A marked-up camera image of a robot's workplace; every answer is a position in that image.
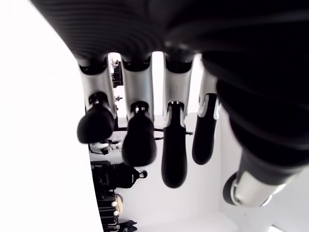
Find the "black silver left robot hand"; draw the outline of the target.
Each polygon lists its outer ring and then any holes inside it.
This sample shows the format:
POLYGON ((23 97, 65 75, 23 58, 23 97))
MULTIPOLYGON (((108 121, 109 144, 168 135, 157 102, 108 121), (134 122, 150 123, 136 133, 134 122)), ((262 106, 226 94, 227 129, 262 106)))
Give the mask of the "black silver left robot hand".
POLYGON ((186 178, 185 117, 193 61, 202 55, 195 163, 212 156, 223 107, 242 146, 224 200, 261 207, 309 164, 309 3, 306 0, 35 0, 75 57, 84 89, 83 144, 108 139, 117 108, 109 53, 121 56, 127 165, 156 157, 152 53, 163 53, 164 145, 170 188, 186 178))

